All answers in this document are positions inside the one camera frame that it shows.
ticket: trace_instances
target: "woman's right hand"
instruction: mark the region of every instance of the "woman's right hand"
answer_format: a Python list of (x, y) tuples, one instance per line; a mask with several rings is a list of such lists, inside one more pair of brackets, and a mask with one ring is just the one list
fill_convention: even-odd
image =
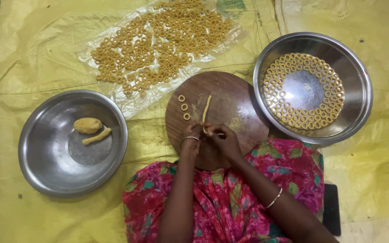
[[(235, 159), (244, 158), (240, 143), (236, 133), (224, 124), (211, 126), (205, 125), (207, 128), (207, 137), (209, 137), (214, 144), (218, 147), (222, 155), (230, 162)], [(224, 137), (220, 137), (218, 133), (223, 133)]]

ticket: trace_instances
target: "woman's left hand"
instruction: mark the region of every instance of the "woman's left hand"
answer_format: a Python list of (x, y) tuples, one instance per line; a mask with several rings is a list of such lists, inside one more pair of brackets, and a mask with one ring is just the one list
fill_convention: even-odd
[[(201, 138), (201, 133), (203, 133), (202, 128), (204, 123), (201, 121), (192, 122), (188, 127), (182, 131), (182, 139), (185, 137), (196, 137)], [(196, 155), (199, 153), (199, 148), (201, 146), (201, 141), (198, 141), (194, 138), (186, 138), (181, 143), (181, 152), (183, 151), (192, 151)]]

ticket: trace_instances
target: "woman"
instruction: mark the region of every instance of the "woman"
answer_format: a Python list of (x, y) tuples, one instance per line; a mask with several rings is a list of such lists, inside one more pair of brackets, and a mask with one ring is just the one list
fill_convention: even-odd
[(244, 157), (235, 132), (206, 124), (207, 138), (232, 168), (200, 171), (194, 163), (202, 127), (192, 123), (182, 132), (177, 166), (152, 163), (127, 184), (129, 242), (337, 242), (319, 221), (318, 152), (300, 141), (270, 138)]

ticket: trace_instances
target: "black mobile phone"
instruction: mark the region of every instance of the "black mobile phone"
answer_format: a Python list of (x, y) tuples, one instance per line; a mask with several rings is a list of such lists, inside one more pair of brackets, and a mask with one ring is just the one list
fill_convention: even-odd
[(337, 186), (332, 184), (325, 184), (324, 186), (324, 220), (322, 221), (322, 224), (332, 235), (340, 236), (342, 230), (340, 228)]

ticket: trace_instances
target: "woman's arm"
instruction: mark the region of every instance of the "woman's arm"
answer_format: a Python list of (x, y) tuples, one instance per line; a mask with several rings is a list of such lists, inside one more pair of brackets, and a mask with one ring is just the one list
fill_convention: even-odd
[[(192, 123), (183, 137), (200, 137), (203, 123)], [(187, 138), (181, 144), (181, 156), (172, 190), (161, 217), (159, 242), (191, 242), (193, 235), (193, 176), (201, 142)]]
[[(225, 138), (220, 138), (217, 132), (224, 133)], [(217, 125), (208, 127), (207, 137), (214, 141), (231, 165), (241, 172), (264, 207), (273, 202), (280, 187), (246, 162), (235, 132), (225, 125)], [(293, 242), (338, 242), (306, 207), (286, 191), (267, 211)]]

